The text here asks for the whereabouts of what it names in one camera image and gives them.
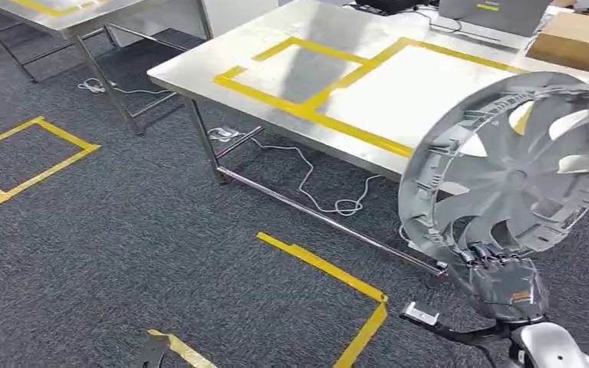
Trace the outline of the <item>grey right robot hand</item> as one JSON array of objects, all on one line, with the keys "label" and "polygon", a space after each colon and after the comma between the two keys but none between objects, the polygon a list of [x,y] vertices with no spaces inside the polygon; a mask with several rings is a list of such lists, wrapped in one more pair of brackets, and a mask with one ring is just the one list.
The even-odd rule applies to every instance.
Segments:
[{"label": "grey right robot hand", "polygon": [[482,316],[506,324],[546,319],[548,292],[530,258],[479,241],[468,244],[462,258],[459,284]]}]

